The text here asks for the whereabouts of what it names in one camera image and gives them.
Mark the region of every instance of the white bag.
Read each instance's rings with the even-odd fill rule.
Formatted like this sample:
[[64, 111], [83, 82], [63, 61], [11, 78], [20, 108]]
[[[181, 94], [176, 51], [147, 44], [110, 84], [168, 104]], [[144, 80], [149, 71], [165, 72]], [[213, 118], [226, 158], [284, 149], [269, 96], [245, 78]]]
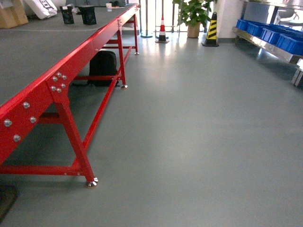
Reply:
[[57, 7], [51, 0], [24, 0], [40, 18], [45, 19], [57, 14]]

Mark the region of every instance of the plant pot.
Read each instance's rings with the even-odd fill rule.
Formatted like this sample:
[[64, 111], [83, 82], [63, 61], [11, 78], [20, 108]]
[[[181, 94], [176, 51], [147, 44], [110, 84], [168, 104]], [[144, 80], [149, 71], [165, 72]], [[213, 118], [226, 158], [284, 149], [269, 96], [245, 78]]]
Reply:
[[196, 26], [191, 26], [188, 25], [187, 28], [187, 36], [188, 38], [198, 38], [199, 37], [199, 32], [200, 32], [200, 22], [196, 24]]

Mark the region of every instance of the gray table top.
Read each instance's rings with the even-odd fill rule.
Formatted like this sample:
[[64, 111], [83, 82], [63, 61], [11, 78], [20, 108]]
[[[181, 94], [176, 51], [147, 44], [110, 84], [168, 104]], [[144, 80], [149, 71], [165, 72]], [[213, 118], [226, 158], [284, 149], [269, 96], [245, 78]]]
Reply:
[[0, 29], [0, 106], [132, 6], [112, 12], [95, 8], [97, 24], [91, 26], [84, 25], [81, 15], [75, 14], [75, 24], [65, 25], [58, 12], [46, 20]]

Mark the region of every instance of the green leaves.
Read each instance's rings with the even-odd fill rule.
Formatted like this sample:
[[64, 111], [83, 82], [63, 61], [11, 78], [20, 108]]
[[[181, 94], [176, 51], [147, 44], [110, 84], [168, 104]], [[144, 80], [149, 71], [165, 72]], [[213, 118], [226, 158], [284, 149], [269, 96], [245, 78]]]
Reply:
[[211, 19], [208, 13], [211, 12], [210, 3], [217, 0], [173, 0], [173, 4], [178, 4], [180, 10], [178, 15], [178, 25], [185, 23], [186, 26], [195, 26], [197, 23], [205, 27], [207, 21]]

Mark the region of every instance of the metal shelf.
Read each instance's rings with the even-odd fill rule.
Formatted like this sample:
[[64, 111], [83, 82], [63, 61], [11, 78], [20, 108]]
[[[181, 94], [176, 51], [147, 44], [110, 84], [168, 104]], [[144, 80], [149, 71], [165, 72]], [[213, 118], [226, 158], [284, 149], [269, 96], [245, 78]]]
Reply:
[[273, 54], [274, 56], [286, 61], [287, 63], [296, 64], [300, 58], [303, 58], [303, 56], [300, 55], [294, 55], [289, 52], [286, 52], [272, 44], [269, 44], [265, 42], [264, 40], [255, 37], [251, 34], [248, 34], [245, 31], [242, 31], [236, 27], [232, 28], [232, 31], [238, 35], [239, 37], [251, 42], [252, 44], [266, 50], [267, 52]]
[[255, 2], [270, 6], [303, 10], [303, 0], [244, 0], [244, 2]]

